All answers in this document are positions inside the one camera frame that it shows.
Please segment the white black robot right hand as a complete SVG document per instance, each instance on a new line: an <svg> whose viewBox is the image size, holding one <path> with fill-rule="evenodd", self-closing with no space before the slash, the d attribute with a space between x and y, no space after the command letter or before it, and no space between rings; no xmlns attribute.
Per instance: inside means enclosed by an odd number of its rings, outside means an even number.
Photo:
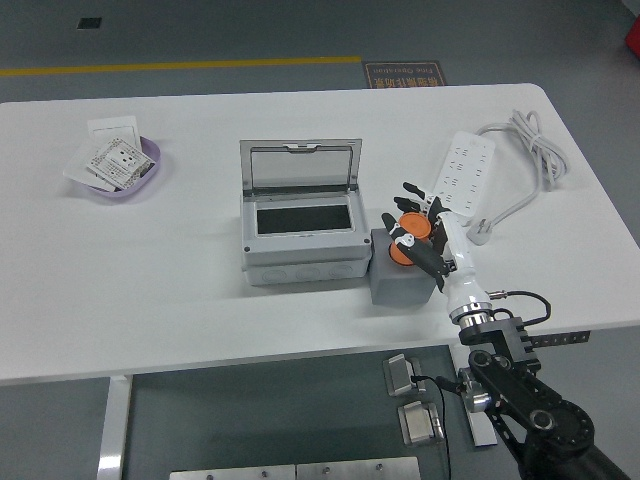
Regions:
<svg viewBox="0 0 640 480"><path fill-rule="evenodd" d="M492 321L491 299L476 281L476 269L458 215L432 193L408 182L403 188L418 199L396 197L394 202L402 212L416 213L429 221L431 242L420 240L399 220L384 213L382 221L392 244L435 279L438 289L447 297L447 312L454 325L464 329Z"/></svg>

